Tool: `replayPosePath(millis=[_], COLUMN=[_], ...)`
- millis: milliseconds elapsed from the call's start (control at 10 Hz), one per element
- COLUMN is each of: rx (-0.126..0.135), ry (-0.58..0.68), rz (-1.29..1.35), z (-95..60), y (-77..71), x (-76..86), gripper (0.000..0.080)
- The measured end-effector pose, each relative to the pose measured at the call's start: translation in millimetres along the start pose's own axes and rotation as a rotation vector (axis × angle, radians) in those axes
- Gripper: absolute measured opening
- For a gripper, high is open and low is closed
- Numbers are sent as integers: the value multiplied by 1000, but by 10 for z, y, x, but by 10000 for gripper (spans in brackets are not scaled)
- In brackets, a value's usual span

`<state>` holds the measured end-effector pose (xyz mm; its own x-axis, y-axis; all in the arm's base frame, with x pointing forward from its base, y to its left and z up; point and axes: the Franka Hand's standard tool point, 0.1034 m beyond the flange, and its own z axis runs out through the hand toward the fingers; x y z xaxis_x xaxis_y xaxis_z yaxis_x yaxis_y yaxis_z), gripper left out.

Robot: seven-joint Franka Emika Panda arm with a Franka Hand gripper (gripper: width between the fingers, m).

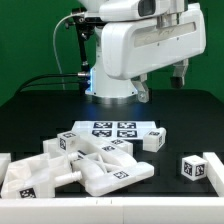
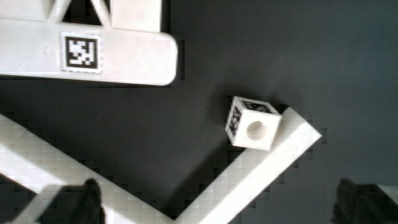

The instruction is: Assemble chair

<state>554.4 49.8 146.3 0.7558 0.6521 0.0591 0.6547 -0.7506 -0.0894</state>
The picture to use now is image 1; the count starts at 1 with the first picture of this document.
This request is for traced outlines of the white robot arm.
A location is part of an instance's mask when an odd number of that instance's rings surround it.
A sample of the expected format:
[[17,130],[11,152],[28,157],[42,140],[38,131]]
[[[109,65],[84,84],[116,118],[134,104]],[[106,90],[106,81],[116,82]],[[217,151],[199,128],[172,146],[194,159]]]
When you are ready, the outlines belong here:
[[95,26],[96,63],[86,94],[104,104],[149,100],[147,74],[172,65],[181,88],[189,59],[204,52],[206,32],[198,3],[188,0],[78,0]]

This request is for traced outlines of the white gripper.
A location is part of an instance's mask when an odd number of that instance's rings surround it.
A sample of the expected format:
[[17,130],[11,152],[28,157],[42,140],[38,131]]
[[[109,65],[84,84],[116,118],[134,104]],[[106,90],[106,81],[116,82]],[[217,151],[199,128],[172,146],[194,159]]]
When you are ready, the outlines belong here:
[[171,86],[180,89],[185,85],[188,58],[205,50],[204,17],[198,3],[184,9],[179,2],[156,2],[152,16],[103,22],[101,47],[105,73],[119,80],[135,77],[132,84],[139,102],[149,101],[144,73],[175,63]]

